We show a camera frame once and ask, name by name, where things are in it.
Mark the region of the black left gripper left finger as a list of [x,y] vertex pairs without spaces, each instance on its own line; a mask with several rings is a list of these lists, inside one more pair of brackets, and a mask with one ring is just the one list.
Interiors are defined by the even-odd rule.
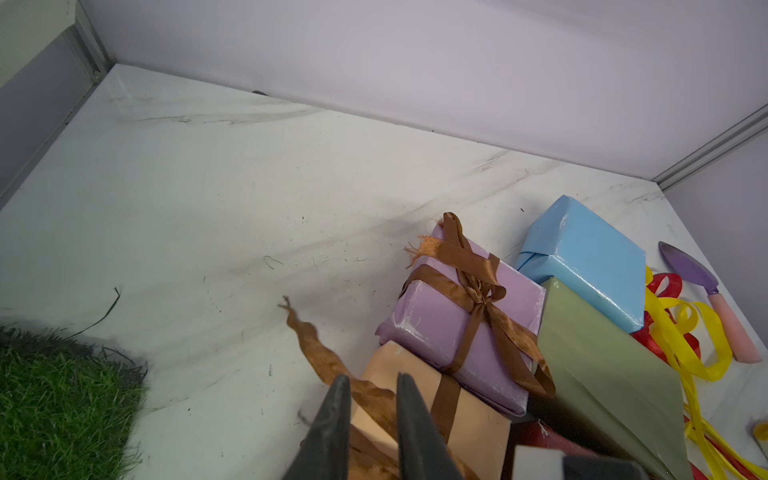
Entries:
[[349,472],[350,379],[340,374],[332,382],[285,480],[346,480]]

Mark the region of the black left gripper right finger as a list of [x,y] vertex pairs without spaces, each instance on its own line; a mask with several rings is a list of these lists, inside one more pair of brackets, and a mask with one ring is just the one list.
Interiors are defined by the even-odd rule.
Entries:
[[405,373],[397,377],[396,422],[401,479],[462,479],[414,379]]

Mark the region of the orange gift box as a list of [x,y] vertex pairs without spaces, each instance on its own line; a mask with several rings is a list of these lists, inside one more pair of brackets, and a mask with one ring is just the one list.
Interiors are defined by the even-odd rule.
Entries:
[[510,420],[393,341],[374,352],[362,378],[395,391],[400,373],[413,377],[447,447],[479,478],[500,479]]

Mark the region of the red gift box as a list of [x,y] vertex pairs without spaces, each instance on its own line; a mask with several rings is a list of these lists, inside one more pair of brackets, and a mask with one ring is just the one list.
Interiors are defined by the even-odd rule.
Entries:
[[559,435],[541,420],[532,420],[510,426],[501,479],[511,479],[515,447],[518,445],[560,450],[567,455],[596,457],[597,453]]

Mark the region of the green gift box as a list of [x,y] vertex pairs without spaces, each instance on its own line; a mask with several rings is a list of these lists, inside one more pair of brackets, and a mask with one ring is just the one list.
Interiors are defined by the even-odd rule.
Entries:
[[641,464],[658,479],[690,479],[678,373],[555,277],[538,346],[556,395],[529,412],[560,435]]

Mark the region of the light blue gift box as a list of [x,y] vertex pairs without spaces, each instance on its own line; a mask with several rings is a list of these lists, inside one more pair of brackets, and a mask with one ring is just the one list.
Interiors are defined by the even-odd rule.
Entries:
[[515,269],[539,284],[559,279],[627,333],[644,327],[645,251],[573,197],[533,222]]

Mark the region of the red ribbon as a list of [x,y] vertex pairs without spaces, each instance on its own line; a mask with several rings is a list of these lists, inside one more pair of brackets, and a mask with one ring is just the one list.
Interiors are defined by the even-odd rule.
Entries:
[[[684,434],[697,445],[710,473],[708,479],[765,479],[767,470],[739,455],[702,416],[695,380],[721,380],[733,353],[719,316],[701,302],[679,297],[682,279],[677,274],[645,273],[645,327],[634,333],[652,353],[679,375],[684,392]],[[691,332],[703,323],[714,347],[715,360],[705,363],[689,343]]]

